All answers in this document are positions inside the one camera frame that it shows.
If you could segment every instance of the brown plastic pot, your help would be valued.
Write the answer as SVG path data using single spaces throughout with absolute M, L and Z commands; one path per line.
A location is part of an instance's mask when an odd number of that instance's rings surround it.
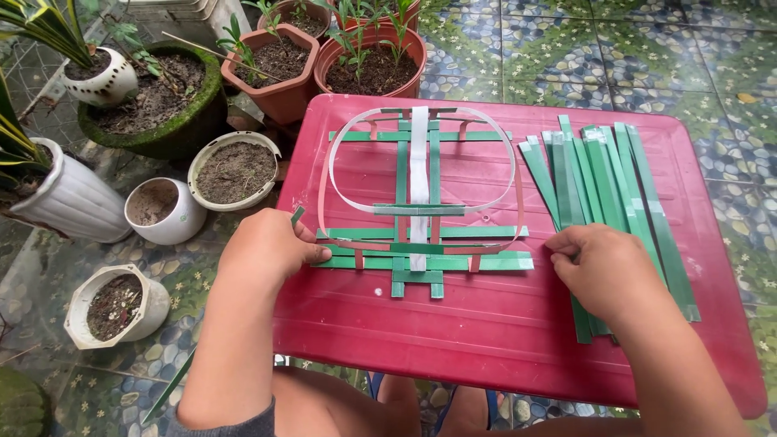
M 365 32 L 361 46 L 369 47 L 380 40 L 389 40 L 396 44 L 399 41 L 399 38 L 393 27 L 381 26 L 381 28 L 378 29 L 377 38 L 375 32 Z M 418 97 L 418 91 L 421 85 L 421 73 L 423 73 L 424 65 L 427 63 L 427 49 L 418 33 L 415 33 L 412 30 L 408 30 L 405 33 L 405 39 L 402 41 L 402 46 L 407 47 L 405 53 L 413 59 L 413 62 L 415 62 L 418 67 L 418 72 L 416 72 L 413 78 L 405 85 L 388 94 L 384 94 L 383 96 L 408 97 L 410 99 L 415 99 Z M 335 40 L 326 41 L 326 44 L 321 47 L 319 57 L 316 58 L 315 66 L 313 67 L 313 76 L 315 78 L 315 83 L 318 84 L 319 88 L 324 93 L 334 94 L 326 88 L 326 73 L 329 71 L 329 67 L 331 67 L 342 54 L 343 47 Z
M 221 64 L 221 75 L 229 83 L 248 94 L 251 100 L 267 116 L 279 124 L 289 124 L 301 120 L 305 116 L 305 108 L 308 107 L 308 102 L 319 93 L 312 73 L 313 65 L 319 56 L 321 46 L 319 46 L 319 42 L 314 37 L 302 32 L 291 24 L 279 24 L 277 31 L 282 37 L 291 38 L 294 44 L 297 44 L 299 47 L 310 50 L 308 61 L 305 62 L 305 68 L 302 70 L 301 75 L 258 89 L 248 86 L 248 84 L 235 75 L 235 66 L 237 64 L 234 62 L 224 61 L 224 64 Z M 277 38 L 270 35 L 266 30 L 255 30 L 241 35 L 240 40 L 246 43 L 251 50 L 255 50 L 264 44 L 272 43 Z M 232 52 L 227 56 L 231 59 L 238 59 L 237 54 Z
M 274 6 L 274 11 L 276 14 L 280 13 L 280 16 L 282 16 L 284 19 L 287 19 L 289 16 L 291 16 L 291 12 L 294 11 L 294 8 L 297 5 L 297 1 L 298 0 L 283 0 L 282 2 L 278 2 Z M 315 5 L 311 2 L 305 1 L 305 14 L 311 18 L 320 19 L 324 22 L 325 26 L 323 29 L 321 29 L 321 32 L 319 32 L 317 35 L 311 35 L 311 37 L 314 37 L 319 41 L 319 44 L 324 44 L 326 40 L 329 39 L 325 33 L 329 29 L 329 23 L 332 21 L 332 16 L 329 14 L 329 10 L 323 6 Z M 262 15 L 259 17 L 259 23 L 256 25 L 256 28 L 264 29 L 266 25 L 267 17 Z
M 332 6 L 337 7 L 337 5 L 335 5 L 335 0 L 326 0 L 326 2 Z M 406 17 L 412 17 L 410 19 L 405 19 L 405 21 L 407 21 L 408 23 L 407 29 L 412 30 L 413 32 L 418 31 L 417 12 L 420 4 L 421 4 L 421 0 L 416 0 L 415 2 L 411 3 L 410 7 L 407 9 L 407 12 L 405 14 Z M 399 12 L 395 13 L 394 17 L 399 19 Z M 337 26 L 340 26 L 340 29 L 350 29 L 351 27 L 355 27 L 357 24 L 363 25 L 368 21 L 367 19 L 363 19 L 363 18 L 356 20 L 354 17 L 349 16 L 345 20 L 345 26 L 343 26 L 343 19 L 336 12 L 335 12 L 335 19 L 337 20 Z M 381 24 L 381 27 L 383 26 L 392 27 L 391 19 L 388 17 L 379 18 L 378 22 Z

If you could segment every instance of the gray sleeve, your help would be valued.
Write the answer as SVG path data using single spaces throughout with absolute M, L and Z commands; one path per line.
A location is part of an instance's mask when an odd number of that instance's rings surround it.
M 175 416 L 167 428 L 167 437 L 274 437 L 275 436 L 275 396 L 270 406 L 254 418 L 237 425 L 221 426 L 213 429 L 186 429 Z

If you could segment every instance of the hand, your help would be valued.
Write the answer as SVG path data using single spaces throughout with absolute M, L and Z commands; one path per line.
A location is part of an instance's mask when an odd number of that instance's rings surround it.
M 332 251 L 315 244 L 315 235 L 302 222 L 291 227 L 290 212 L 265 208 L 240 222 L 221 254 L 218 275 L 257 289 L 268 279 L 285 280 L 304 263 L 331 257 Z
M 637 236 L 593 223 L 570 226 L 545 245 L 555 252 L 550 260 L 564 284 L 607 324 L 657 303 L 677 307 Z

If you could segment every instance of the leg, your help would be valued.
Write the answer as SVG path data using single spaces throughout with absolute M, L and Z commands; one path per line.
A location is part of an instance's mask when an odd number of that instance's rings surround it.
M 486 431 L 488 404 L 486 391 L 460 386 L 445 416 L 438 437 L 605 437 L 640 436 L 642 426 L 638 419 L 617 418 L 557 418 L 512 431 Z
M 420 436 L 413 380 L 386 375 L 378 401 L 333 376 L 295 367 L 273 370 L 278 437 Z

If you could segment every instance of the white ceramic pot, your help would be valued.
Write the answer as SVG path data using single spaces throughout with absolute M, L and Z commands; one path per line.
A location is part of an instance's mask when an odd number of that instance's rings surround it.
M 110 64 L 102 73 L 86 80 L 71 80 L 62 75 L 71 96 L 94 107 L 115 107 L 138 94 L 138 76 L 132 64 L 112 48 L 98 47 L 110 54 Z
M 175 202 L 172 211 L 161 220 L 157 214 Z M 207 209 L 198 204 L 189 187 L 179 180 L 156 177 L 132 190 L 124 206 L 124 216 L 135 232 L 157 244 L 178 244 L 202 228 Z
M 213 202 L 209 202 L 202 197 L 200 190 L 197 188 L 197 176 L 200 175 L 202 166 L 205 164 L 207 159 L 211 157 L 211 155 L 216 153 L 216 151 L 222 147 L 235 142 L 247 142 L 249 144 L 254 144 L 257 147 L 268 148 L 273 153 L 273 157 L 275 158 L 275 174 L 273 175 L 273 179 L 270 182 L 264 184 L 264 187 L 262 187 L 262 189 L 257 191 L 254 195 L 249 196 L 241 201 L 231 204 L 215 204 Z M 280 158 L 280 150 L 278 150 L 278 147 L 274 142 L 262 134 L 257 134 L 256 132 L 250 131 L 239 131 L 222 135 L 200 150 L 200 152 L 197 153 L 197 156 L 194 157 L 194 161 L 192 161 L 191 166 L 189 166 L 189 175 L 187 179 L 189 181 L 191 194 L 194 196 L 194 200 L 196 200 L 198 204 L 203 205 L 205 208 L 213 211 L 237 211 L 239 209 L 252 207 L 267 197 L 267 195 L 270 193 L 270 190 L 272 190 L 275 186 L 275 179 L 278 177 L 278 158 Z
M 106 341 L 96 339 L 86 322 L 86 314 L 97 292 L 103 285 L 122 274 L 134 274 L 140 279 L 143 300 L 135 318 L 115 337 Z M 64 328 L 79 349 L 109 348 L 120 341 L 135 341 L 157 330 L 170 310 L 170 295 L 164 285 L 146 278 L 133 264 L 99 269 L 73 293 Z
M 42 222 L 70 237 L 115 243 L 130 235 L 124 218 L 124 199 L 93 171 L 65 156 L 59 144 L 30 138 L 53 156 L 51 171 L 32 196 L 10 209 L 33 222 Z

